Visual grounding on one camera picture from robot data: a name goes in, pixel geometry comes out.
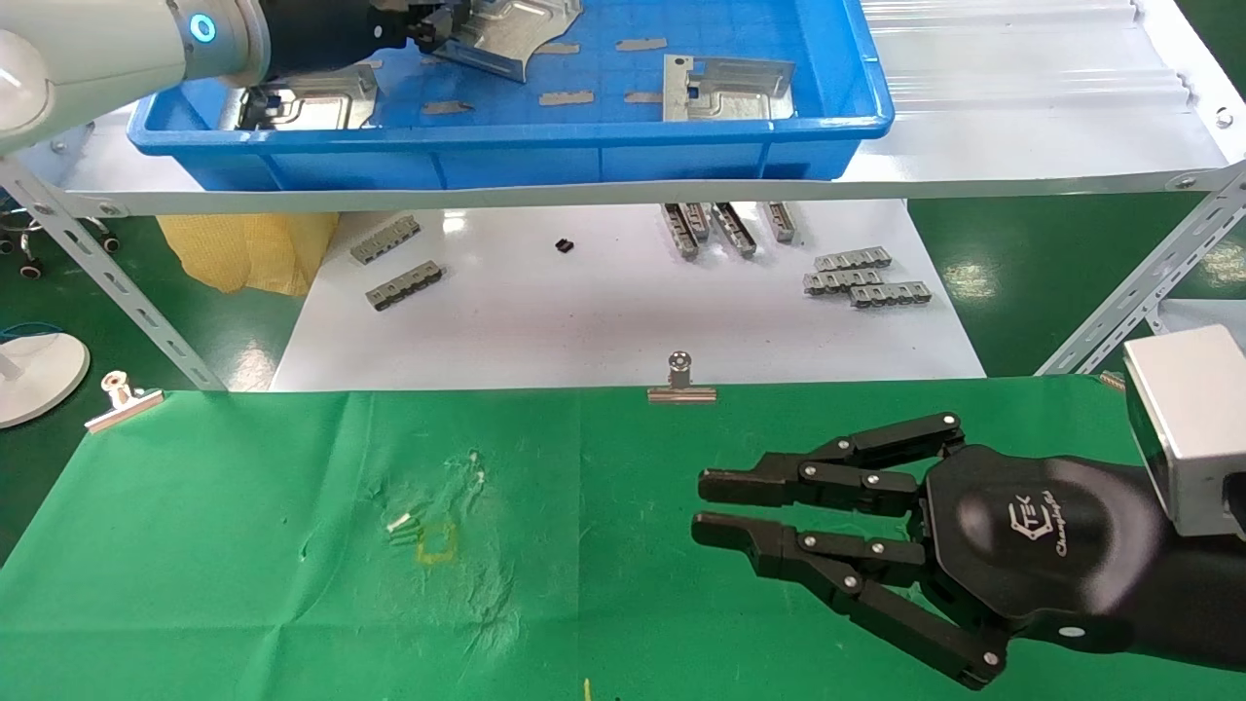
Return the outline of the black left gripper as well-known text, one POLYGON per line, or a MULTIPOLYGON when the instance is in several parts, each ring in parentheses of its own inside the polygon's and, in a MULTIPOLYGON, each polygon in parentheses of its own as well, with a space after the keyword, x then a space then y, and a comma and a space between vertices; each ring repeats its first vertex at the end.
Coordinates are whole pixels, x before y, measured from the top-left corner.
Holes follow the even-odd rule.
POLYGON ((379 49, 436 54, 464 27, 466 12, 430 12, 427 1, 267 1, 269 62, 264 78, 335 71, 368 59, 379 49), (373 7, 385 12, 378 30, 373 7))

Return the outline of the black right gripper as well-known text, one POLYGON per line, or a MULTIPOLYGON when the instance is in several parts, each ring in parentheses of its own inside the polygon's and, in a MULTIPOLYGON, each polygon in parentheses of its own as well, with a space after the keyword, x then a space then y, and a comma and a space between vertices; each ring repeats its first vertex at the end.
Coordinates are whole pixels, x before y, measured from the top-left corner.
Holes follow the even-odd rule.
POLYGON ((1072 649, 1140 642, 1130 599, 1169 532, 1148 474, 963 445, 959 417, 934 413, 837 436, 809 453, 765 452, 751 469, 709 467, 698 478, 699 497, 715 504, 903 515, 922 482, 900 467, 944 458, 927 471, 921 502, 934 573, 915 542, 799 532, 748 515, 698 513, 692 537, 743 553, 758 576, 805 586, 966 689, 986 689, 1003 672, 1003 636, 1072 649), (900 594, 916 584, 966 629, 900 594))

